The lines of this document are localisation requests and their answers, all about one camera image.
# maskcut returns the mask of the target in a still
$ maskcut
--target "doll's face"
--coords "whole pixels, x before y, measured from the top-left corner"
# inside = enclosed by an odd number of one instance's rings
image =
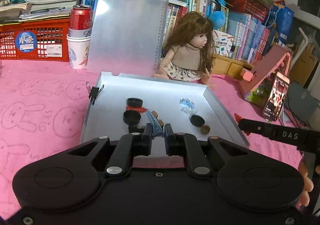
[[[206,34],[197,34],[191,41],[190,44],[196,48],[203,48],[207,43]]]

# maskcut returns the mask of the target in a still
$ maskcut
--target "round blue sticker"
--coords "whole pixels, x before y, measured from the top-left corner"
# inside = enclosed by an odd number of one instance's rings
[[[34,33],[29,31],[20,32],[16,37],[16,48],[20,52],[32,52],[37,47],[37,39]]]

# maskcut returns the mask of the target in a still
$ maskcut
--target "red crate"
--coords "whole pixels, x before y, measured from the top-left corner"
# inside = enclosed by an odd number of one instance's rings
[[[229,9],[250,14],[262,23],[266,20],[270,9],[257,0],[226,0],[226,2],[232,5],[228,6]]]
[[[68,62],[68,26],[69,18],[0,26],[0,60],[28,59]],[[36,47],[33,46],[33,50],[30,52],[22,52],[16,47],[16,39],[21,36],[19,34],[23,31],[31,32],[36,37]],[[62,56],[48,57],[47,44],[60,44],[62,46]]]

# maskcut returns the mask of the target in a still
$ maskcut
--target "translucent clipboard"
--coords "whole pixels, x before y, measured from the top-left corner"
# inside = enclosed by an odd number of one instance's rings
[[[89,72],[152,76],[159,67],[168,0],[98,0]]]

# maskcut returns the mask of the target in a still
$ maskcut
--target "floral skirt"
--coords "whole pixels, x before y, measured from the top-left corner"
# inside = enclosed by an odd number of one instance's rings
[[[199,71],[186,70],[172,64],[172,62],[169,62],[164,70],[168,74],[169,78],[174,80],[193,82],[201,79],[201,74]]]

